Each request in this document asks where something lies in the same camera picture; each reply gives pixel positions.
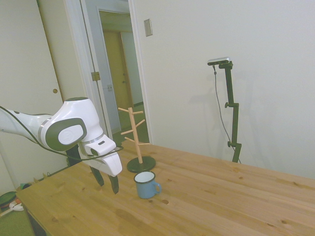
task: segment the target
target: light switch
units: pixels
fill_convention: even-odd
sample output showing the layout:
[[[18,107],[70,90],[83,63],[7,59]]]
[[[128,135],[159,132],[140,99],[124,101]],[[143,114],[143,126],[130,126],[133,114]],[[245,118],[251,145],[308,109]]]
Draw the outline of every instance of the light switch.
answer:
[[[152,33],[152,27],[151,27],[151,19],[147,19],[144,21],[144,29],[146,31],[146,36],[151,36]]]

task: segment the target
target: doorway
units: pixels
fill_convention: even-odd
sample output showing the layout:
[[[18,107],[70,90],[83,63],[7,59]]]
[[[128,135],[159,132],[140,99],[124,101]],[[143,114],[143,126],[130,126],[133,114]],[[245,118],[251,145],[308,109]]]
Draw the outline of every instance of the doorway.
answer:
[[[103,84],[103,91],[114,91],[117,108],[132,107],[134,111],[143,111],[143,114],[135,115],[138,123],[145,119],[145,111],[130,15],[99,11],[99,16],[112,81],[111,85]],[[116,143],[121,143],[125,140],[124,137],[133,139],[133,134],[120,134],[130,130],[131,123],[128,113],[118,111],[118,114],[121,131],[113,133],[113,139]],[[140,142],[149,143],[146,123],[141,124],[137,132]]]

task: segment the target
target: door hinge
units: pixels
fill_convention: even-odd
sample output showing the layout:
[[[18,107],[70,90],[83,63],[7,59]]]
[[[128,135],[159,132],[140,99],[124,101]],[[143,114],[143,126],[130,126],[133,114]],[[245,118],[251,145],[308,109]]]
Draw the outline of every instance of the door hinge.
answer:
[[[92,72],[92,80],[93,81],[99,81],[100,80],[100,76],[99,76],[99,72]]]

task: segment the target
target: black tripod pole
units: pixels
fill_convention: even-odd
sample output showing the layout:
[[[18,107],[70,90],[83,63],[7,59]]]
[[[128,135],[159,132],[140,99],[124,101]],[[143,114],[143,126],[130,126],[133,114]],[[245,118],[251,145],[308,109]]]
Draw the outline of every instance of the black tripod pole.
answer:
[[[232,146],[235,148],[232,161],[238,162],[242,144],[237,143],[239,104],[234,103],[234,98],[233,98],[233,86],[232,86],[232,75],[231,75],[232,67],[233,67],[233,63],[231,61],[229,63],[219,65],[220,69],[225,69],[227,98],[228,98],[228,102],[225,104],[225,108],[233,107],[232,140],[231,142],[228,141],[227,145],[229,147]]]

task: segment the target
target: blue enamel mug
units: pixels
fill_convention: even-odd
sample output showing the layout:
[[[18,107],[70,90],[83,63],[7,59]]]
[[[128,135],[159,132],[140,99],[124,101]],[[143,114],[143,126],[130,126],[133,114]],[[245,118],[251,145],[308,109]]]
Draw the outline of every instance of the blue enamel mug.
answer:
[[[140,172],[133,178],[136,182],[138,196],[143,199],[151,198],[157,193],[161,193],[162,187],[155,182],[156,174],[151,171]]]

